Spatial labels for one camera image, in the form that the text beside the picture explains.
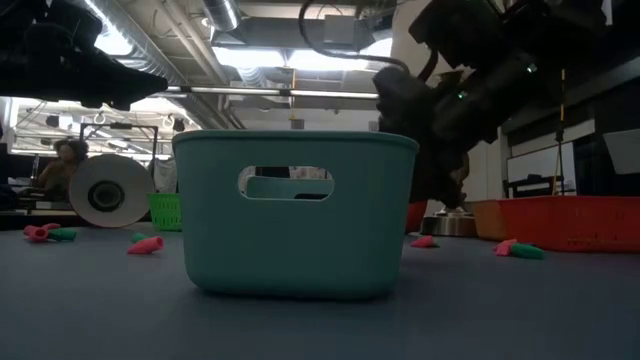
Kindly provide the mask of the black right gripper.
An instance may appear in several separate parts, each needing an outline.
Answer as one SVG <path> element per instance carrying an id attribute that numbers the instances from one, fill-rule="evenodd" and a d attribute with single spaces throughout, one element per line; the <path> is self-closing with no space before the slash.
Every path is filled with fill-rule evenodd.
<path id="1" fill-rule="evenodd" d="M 455 154 L 447 171 L 433 152 L 466 152 L 478 142 L 495 141 L 497 129 L 544 91 L 556 69 L 556 52 L 514 49 L 467 78 L 460 71 L 426 84 L 440 54 L 432 50 L 417 77 L 386 67 L 374 77 L 381 131 L 410 138 L 421 146 L 414 163 L 412 202 L 436 200 L 448 208 L 464 204 L 463 182 L 470 173 L 467 153 Z"/>

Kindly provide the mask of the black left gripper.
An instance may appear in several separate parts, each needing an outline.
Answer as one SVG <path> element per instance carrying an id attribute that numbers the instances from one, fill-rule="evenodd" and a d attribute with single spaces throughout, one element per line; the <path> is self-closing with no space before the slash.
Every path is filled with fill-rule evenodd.
<path id="1" fill-rule="evenodd" d="M 164 77 L 97 49 L 102 29 L 97 16 L 72 1 L 1 0 L 1 94 L 129 111 L 168 89 Z"/>

